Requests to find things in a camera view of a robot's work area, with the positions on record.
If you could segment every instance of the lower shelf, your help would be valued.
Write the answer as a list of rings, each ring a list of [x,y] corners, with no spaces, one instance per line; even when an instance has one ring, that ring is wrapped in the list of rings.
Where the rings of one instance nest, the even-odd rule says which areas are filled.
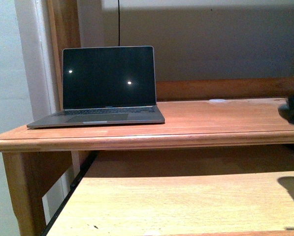
[[[270,145],[102,151],[48,235],[288,230],[294,151]]]

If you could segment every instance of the desk leg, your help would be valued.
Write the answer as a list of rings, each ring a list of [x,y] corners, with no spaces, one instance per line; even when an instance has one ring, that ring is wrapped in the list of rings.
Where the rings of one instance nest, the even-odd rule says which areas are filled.
[[[46,227],[42,197],[71,166],[71,152],[3,153],[13,211],[21,236]]]

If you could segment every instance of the black trim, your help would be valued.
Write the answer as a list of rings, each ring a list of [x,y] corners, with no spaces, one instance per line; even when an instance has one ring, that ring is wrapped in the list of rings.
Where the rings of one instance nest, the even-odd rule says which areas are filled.
[[[64,209],[64,207],[67,204],[67,202],[70,199],[70,197],[72,196],[74,190],[77,188],[77,186],[81,182],[82,178],[84,177],[84,175],[86,174],[86,172],[88,171],[88,169],[90,168],[90,166],[92,165],[92,163],[94,162],[94,160],[97,157],[97,155],[98,155],[98,151],[92,151],[90,153],[90,155],[87,157],[87,159],[80,166],[80,172],[76,176],[76,178],[73,180],[73,182],[71,183],[69,193],[67,194],[67,196],[65,197],[64,201],[61,203],[61,205],[59,206],[59,208],[55,212],[54,216],[49,221],[49,223],[46,226],[46,228],[43,230],[41,236],[46,236],[48,234],[48,232],[52,228],[53,224],[55,223],[56,219],[58,218],[58,216],[60,215],[60,213]]]

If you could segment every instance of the black cable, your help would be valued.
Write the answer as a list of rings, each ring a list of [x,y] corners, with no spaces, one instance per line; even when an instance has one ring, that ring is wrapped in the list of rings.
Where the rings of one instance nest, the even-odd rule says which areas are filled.
[[[121,45],[121,12],[119,7],[119,0],[118,2],[118,46]]]

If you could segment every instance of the trackpad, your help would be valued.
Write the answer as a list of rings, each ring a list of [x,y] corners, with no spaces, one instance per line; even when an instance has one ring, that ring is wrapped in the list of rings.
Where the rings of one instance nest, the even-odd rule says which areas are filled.
[[[93,121],[119,121],[127,120],[128,114],[95,114],[80,115],[68,120],[66,123],[93,122]]]

